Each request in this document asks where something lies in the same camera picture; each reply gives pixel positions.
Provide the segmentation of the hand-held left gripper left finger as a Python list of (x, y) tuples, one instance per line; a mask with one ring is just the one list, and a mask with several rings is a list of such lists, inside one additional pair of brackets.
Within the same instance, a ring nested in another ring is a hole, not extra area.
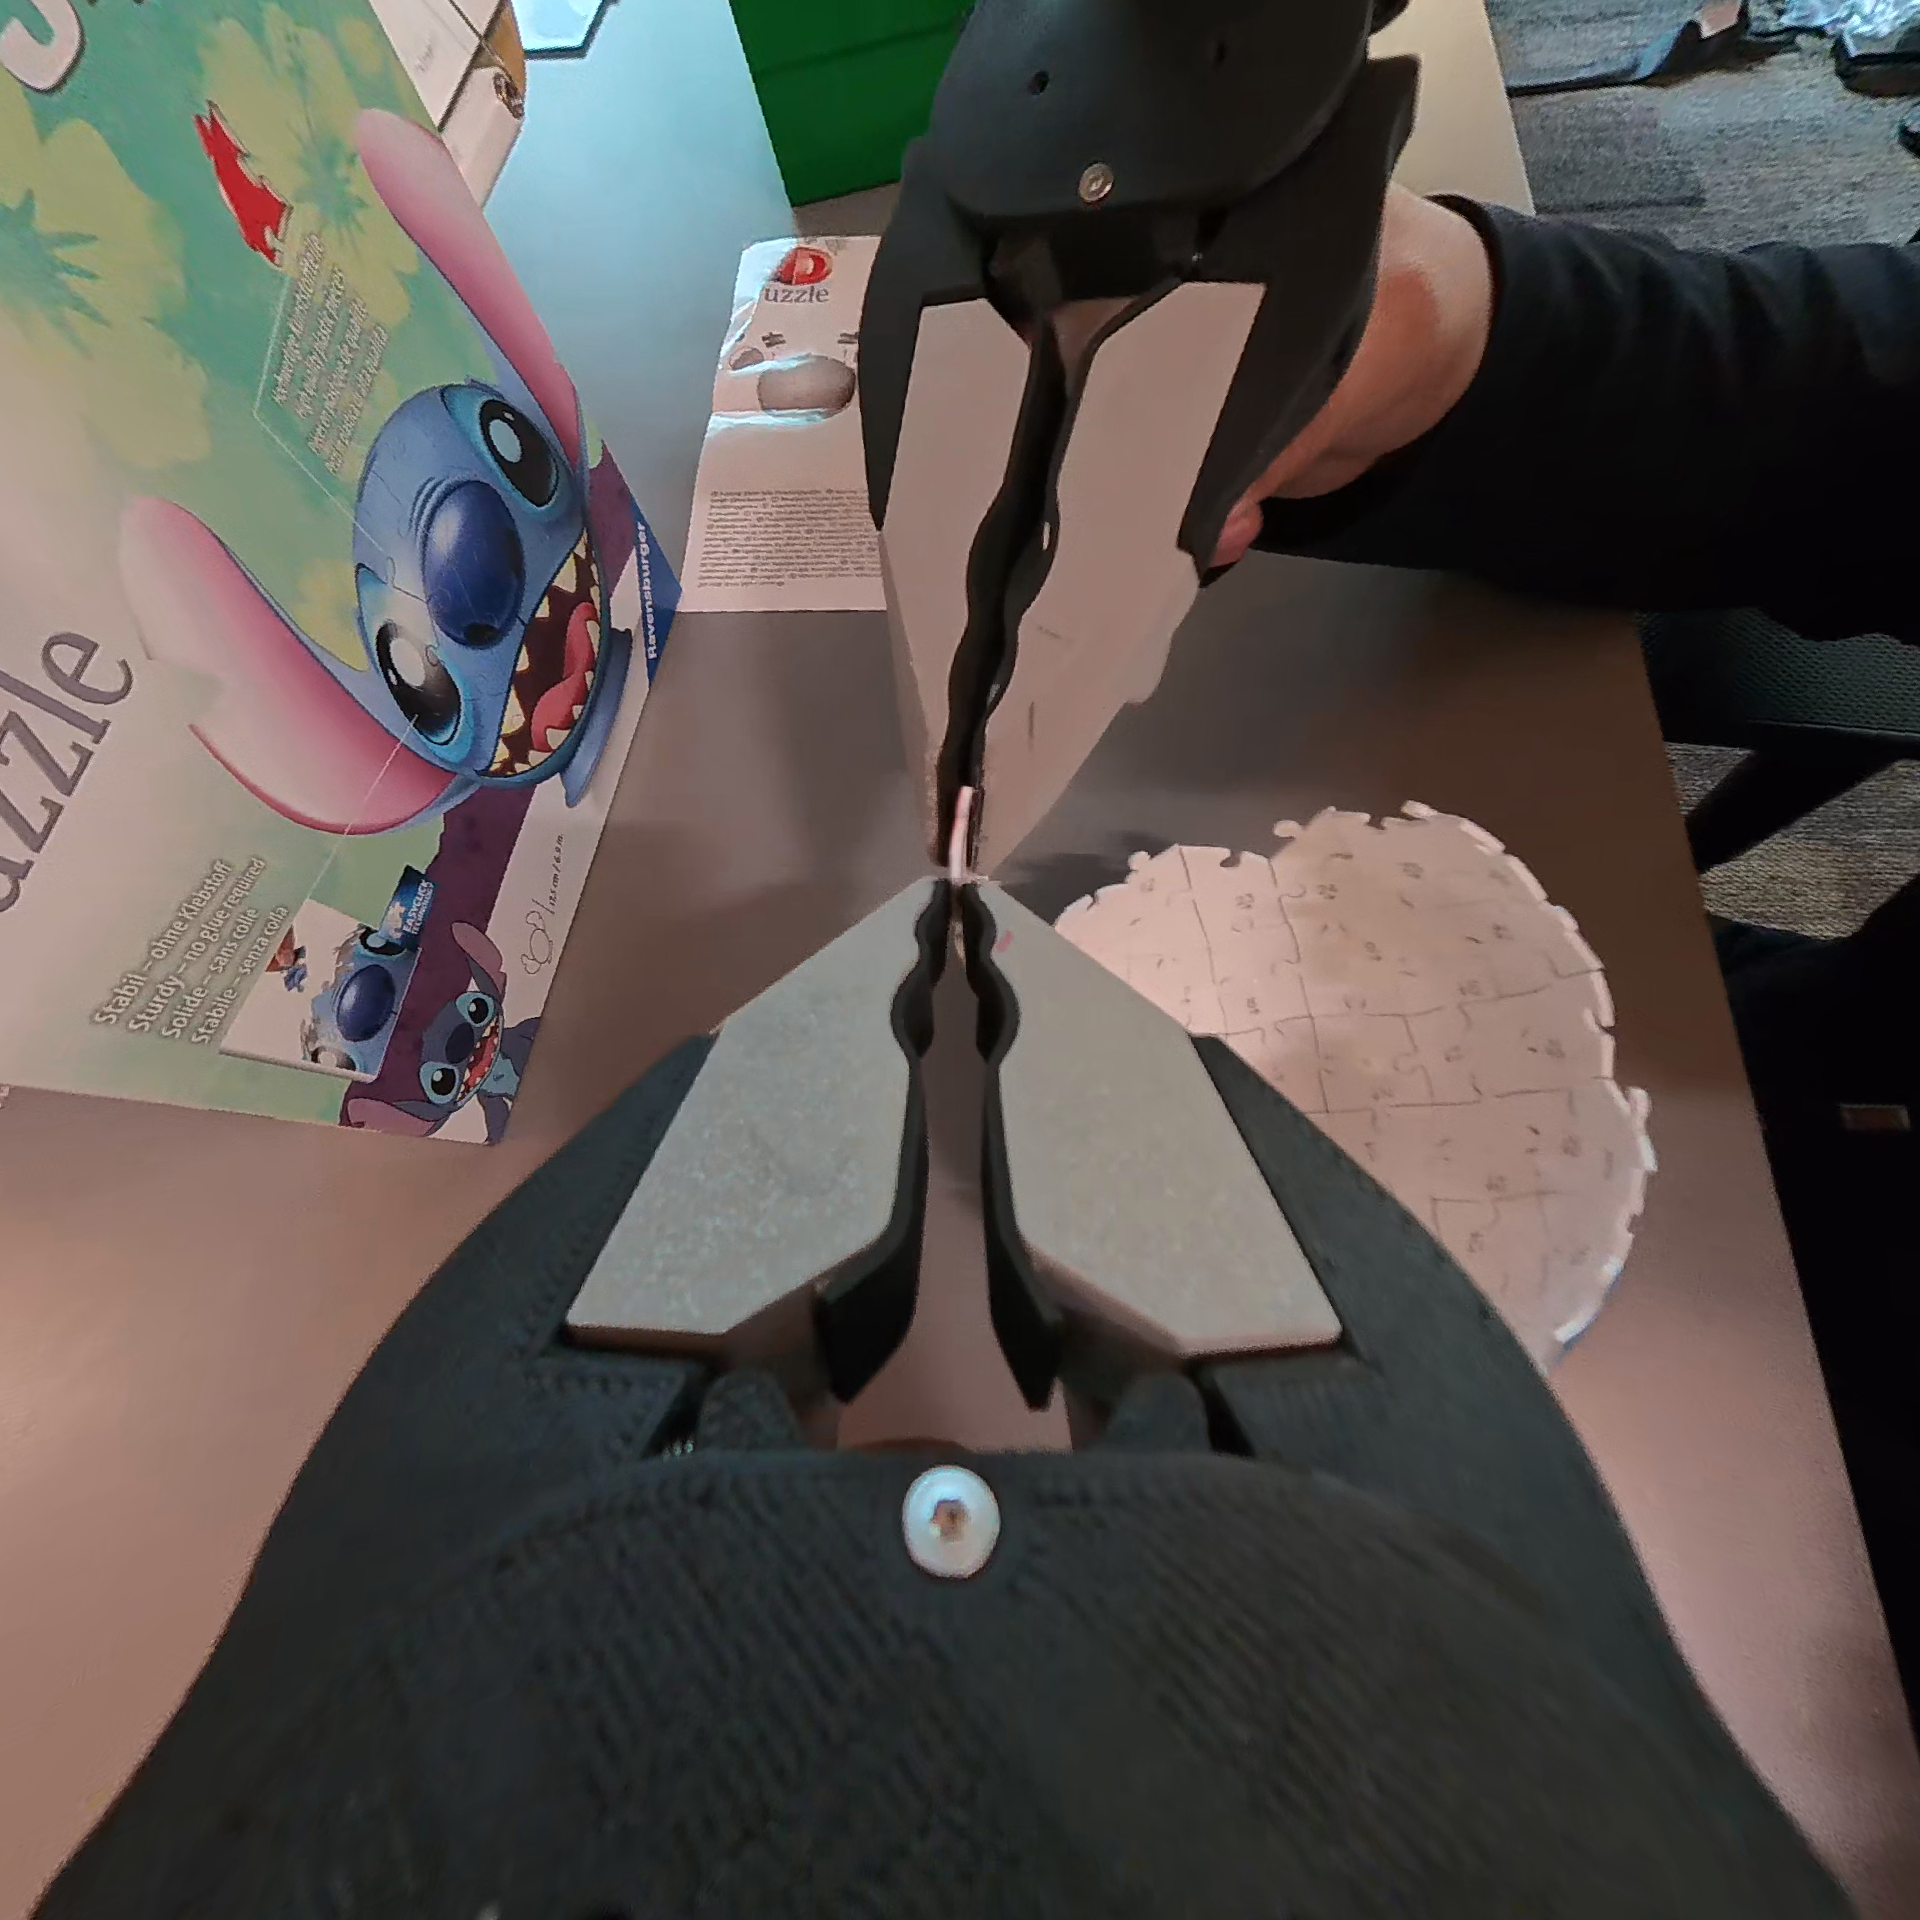
[(850, 1404), (914, 1317), (920, 1061), (952, 890), (923, 878), (722, 1022), (566, 1309), (571, 1338)]

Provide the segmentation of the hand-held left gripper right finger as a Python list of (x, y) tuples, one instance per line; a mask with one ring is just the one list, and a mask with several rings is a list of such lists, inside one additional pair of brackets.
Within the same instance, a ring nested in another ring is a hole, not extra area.
[(1201, 1050), (1000, 886), (954, 898), (991, 1326), (1031, 1408), (1342, 1328)]

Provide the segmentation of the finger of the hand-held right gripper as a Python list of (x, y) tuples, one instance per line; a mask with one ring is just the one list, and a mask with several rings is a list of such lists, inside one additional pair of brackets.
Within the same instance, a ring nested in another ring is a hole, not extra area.
[(1189, 280), (1066, 312), (1085, 340), (1042, 488), (1039, 574), (1013, 589), (1013, 670), (982, 737), (979, 874), (1037, 828), (1114, 713), (1160, 680), (1198, 594), (1181, 524), (1262, 299), (1258, 282)]
[[(879, 518), (879, 569), (894, 648), (894, 680), (920, 838), (946, 861), (939, 828), (939, 752), (949, 722), (969, 731), (971, 700), (949, 693), (969, 625), (969, 558), (1007, 469), (1024, 395), (1027, 348), (982, 297), (928, 305), (919, 313), (894, 480)], [(1007, 861), (1049, 806), (1049, 636), (1015, 670), (990, 720), (982, 786), (974, 802), (974, 861)]]

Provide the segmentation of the half-built white puzzle ball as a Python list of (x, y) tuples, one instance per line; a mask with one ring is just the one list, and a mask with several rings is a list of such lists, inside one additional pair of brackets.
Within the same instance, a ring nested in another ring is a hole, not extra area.
[(1408, 802), (1173, 845), (1055, 931), (1218, 1037), (1415, 1213), (1542, 1371), (1627, 1261), (1657, 1165), (1565, 907), (1472, 821)]

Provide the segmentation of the person's right forearm black sleeve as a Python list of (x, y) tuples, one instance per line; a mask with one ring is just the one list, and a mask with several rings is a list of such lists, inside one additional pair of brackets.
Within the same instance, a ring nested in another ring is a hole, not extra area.
[(1915, 245), (1685, 249), (1434, 202), (1494, 270), (1477, 377), (1343, 489), (1267, 499), (1254, 547), (1915, 642)]

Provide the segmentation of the cartoon puzzle box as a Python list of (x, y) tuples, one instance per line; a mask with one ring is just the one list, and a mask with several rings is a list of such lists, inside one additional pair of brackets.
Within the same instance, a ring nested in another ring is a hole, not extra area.
[(369, 4), (3, 4), (1, 1045), (504, 1137), (675, 604)]

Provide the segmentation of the person's right hand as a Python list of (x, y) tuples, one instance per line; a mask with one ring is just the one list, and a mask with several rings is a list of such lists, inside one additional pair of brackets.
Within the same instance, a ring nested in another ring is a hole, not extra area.
[(1385, 193), (1375, 296), (1328, 402), (1224, 518), (1214, 568), (1237, 564), (1267, 499), (1325, 496), (1427, 435), (1470, 388), (1494, 315), (1480, 230), (1401, 184)]

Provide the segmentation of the white instruction leaflet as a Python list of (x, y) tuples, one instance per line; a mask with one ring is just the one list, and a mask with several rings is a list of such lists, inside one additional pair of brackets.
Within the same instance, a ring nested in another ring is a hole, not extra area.
[(882, 610), (856, 412), (874, 252), (874, 236), (743, 252), (689, 512), (686, 610)]

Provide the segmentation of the green box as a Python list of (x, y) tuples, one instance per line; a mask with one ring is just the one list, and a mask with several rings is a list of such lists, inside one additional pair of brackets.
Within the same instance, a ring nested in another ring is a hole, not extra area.
[(896, 184), (971, 3), (734, 3), (792, 205)]

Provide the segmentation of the white cardboard box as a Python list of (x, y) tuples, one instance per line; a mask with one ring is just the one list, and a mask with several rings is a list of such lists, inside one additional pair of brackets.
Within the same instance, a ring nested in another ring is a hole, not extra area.
[(526, 52), (511, 3), (369, 3), (478, 202), (522, 126)]

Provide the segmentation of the crumpled grey cloth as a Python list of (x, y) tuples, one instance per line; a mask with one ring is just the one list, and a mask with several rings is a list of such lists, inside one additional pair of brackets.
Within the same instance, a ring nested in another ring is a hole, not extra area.
[(1769, 52), (1791, 40), (1824, 42), (1837, 80), (1869, 99), (1917, 94), (1915, 3), (1703, 3), (1625, 66), (1625, 84), (1677, 80)]

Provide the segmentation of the black office chair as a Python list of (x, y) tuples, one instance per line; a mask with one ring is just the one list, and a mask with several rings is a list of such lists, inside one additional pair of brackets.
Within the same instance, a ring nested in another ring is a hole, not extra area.
[(1663, 740), (1744, 754), (1686, 814), (1698, 874), (1917, 754), (1901, 640), (1805, 640), (1750, 609), (1641, 616), (1639, 640)]

